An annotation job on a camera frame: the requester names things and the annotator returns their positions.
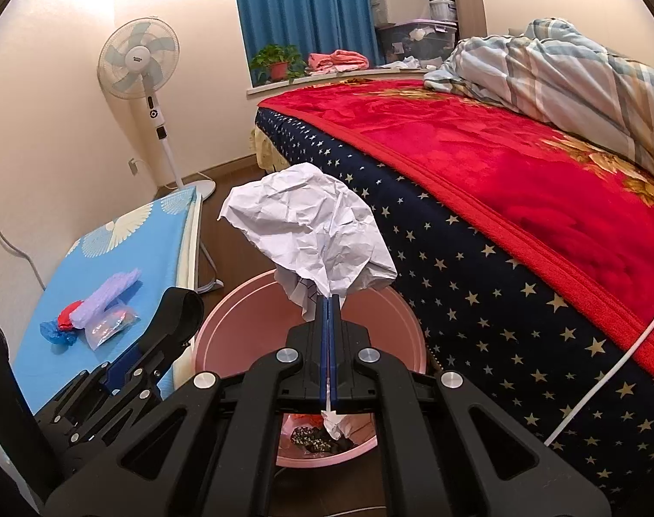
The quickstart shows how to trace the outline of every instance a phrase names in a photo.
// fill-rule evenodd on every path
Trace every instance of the pink towel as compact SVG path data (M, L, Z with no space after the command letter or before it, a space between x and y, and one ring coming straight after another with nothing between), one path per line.
M307 58L307 63L312 70L310 75L351 72L369 68L369 60L362 54L351 50L336 50L331 54L312 53Z

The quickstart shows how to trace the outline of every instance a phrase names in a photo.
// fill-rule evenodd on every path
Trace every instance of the red flower pot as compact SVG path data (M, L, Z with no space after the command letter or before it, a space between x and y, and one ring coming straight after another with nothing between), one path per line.
M288 62L277 62L269 66L269 77L272 81L282 81L288 77Z

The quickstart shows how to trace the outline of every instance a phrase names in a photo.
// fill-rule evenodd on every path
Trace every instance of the blue mattress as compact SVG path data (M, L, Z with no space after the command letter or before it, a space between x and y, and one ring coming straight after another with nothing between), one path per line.
M53 274L32 315L13 363L22 394L33 413L80 371L91 371L113 361L146 330L164 291L176 284L188 209L195 191L170 194L80 238ZM92 351L80 333L70 347L52 345L40 335L39 325L51 321L73 301L87 298L108 277L133 269L140 280L121 300L140 317L138 323ZM173 391L172 371L159 382L162 396Z
M623 355L531 270L393 168L269 109L256 124L289 163L316 165L372 208L398 269L393 287L430 353L538 438ZM613 505L624 501L654 471L652 376L628 361L552 447Z

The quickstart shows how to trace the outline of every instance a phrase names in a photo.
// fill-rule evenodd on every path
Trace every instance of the storage box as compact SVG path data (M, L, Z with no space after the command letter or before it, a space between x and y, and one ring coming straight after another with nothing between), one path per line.
M370 0L370 6L375 27L429 19L429 0Z
M436 21L457 21L456 3L451 0L432 0L429 16Z
M377 29L387 62L413 56L418 60L446 60L456 45L457 26L449 21L417 20Z

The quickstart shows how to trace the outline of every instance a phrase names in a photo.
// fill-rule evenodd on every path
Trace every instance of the red blanket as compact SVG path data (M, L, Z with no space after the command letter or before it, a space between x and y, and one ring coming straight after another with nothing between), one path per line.
M566 301L620 348L654 317L654 179L611 153L418 81L338 82L259 106L420 184L552 286L554 311ZM654 332L636 360L654 375Z

